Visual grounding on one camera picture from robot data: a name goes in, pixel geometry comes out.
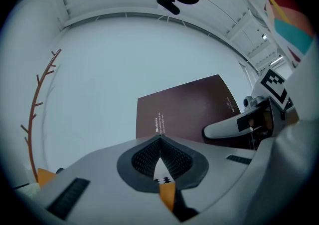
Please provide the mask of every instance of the dark red book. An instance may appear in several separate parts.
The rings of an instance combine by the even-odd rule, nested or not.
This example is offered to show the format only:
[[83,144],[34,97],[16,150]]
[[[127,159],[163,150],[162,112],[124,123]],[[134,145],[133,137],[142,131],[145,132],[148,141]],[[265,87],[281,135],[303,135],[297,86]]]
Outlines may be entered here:
[[238,106],[225,82],[214,75],[139,98],[136,138],[166,134],[227,146],[205,140],[202,129],[238,114]]

